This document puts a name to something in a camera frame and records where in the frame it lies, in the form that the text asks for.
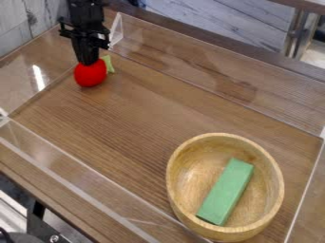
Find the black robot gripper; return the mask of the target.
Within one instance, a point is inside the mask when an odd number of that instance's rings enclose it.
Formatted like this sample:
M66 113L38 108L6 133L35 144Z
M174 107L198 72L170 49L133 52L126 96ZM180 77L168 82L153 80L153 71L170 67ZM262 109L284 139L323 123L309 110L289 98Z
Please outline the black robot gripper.
M107 49L111 43L111 31L103 25L105 4L102 0L67 0L67 6L69 16L59 19L61 36L71 39L78 61L93 65L99 47Z

